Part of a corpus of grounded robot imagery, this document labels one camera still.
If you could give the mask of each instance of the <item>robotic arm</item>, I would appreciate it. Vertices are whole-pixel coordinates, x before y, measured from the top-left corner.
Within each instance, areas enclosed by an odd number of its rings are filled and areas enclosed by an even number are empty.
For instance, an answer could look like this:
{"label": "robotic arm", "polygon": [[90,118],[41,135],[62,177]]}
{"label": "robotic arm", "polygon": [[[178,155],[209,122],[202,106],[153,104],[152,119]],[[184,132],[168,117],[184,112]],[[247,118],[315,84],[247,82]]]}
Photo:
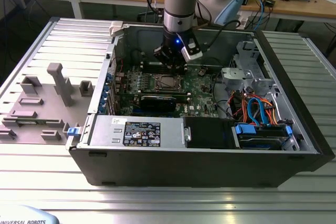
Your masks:
{"label": "robotic arm", "polygon": [[163,42],[155,57],[170,69],[179,70],[186,62],[203,56],[193,33],[194,15],[223,25],[235,18],[243,0],[165,0]]}

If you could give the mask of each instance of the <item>motherboard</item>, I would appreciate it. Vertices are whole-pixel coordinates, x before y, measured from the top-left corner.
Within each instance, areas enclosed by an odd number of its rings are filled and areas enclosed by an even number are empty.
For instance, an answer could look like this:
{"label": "motherboard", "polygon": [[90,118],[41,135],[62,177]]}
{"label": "motherboard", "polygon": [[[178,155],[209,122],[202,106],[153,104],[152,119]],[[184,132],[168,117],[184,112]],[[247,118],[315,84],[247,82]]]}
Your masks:
{"label": "motherboard", "polygon": [[213,81],[214,74],[206,67],[191,66],[184,74],[169,74],[133,66],[116,74],[111,95],[117,115],[216,118]]}

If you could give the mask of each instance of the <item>blue cable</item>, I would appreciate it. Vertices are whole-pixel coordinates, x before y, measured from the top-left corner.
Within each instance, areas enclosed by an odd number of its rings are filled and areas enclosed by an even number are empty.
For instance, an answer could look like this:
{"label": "blue cable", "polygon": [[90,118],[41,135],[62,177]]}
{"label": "blue cable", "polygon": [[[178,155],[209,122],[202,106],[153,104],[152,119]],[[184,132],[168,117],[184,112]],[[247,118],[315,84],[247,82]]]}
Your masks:
{"label": "blue cable", "polygon": [[254,30],[257,30],[257,28],[259,27],[260,25],[260,22],[262,20],[262,15],[264,14],[264,5],[263,5],[263,2],[261,0],[260,1],[260,7],[261,7],[261,15],[260,15],[260,18],[259,18],[259,22],[257,24],[257,26],[254,28]]}
{"label": "blue cable", "polygon": [[251,120],[253,122],[256,123],[257,126],[260,126],[259,122],[252,116],[252,113],[251,113],[251,106],[252,106],[252,103],[253,103],[254,100],[256,100],[259,103],[259,106],[260,106],[260,115],[261,115],[261,119],[262,119],[263,124],[269,124],[268,119],[265,116],[265,110],[264,110],[263,102],[260,99],[258,99],[258,98],[251,98],[248,101],[248,104],[247,104],[247,113],[248,113],[248,116],[251,118]]}

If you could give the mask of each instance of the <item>power supply label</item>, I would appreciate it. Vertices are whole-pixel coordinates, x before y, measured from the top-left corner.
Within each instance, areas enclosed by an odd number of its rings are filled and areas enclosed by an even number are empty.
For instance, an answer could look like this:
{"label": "power supply label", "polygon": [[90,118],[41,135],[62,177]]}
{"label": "power supply label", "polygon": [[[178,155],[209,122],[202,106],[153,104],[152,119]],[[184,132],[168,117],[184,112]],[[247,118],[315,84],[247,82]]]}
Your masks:
{"label": "power supply label", "polygon": [[160,123],[127,122],[124,132],[124,146],[160,147]]}

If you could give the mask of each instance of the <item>circuit board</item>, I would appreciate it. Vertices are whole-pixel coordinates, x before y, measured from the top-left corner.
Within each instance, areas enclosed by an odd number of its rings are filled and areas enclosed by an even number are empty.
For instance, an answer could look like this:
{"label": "circuit board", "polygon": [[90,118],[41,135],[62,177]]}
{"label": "circuit board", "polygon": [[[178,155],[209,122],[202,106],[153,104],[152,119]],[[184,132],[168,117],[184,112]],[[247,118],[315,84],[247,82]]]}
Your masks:
{"label": "circuit board", "polygon": [[[119,115],[180,118],[184,116],[218,117],[212,97],[212,74],[201,67],[188,67],[184,75],[144,73],[132,67],[120,74],[117,84]],[[143,96],[176,100],[172,112],[144,112],[139,106]]]}

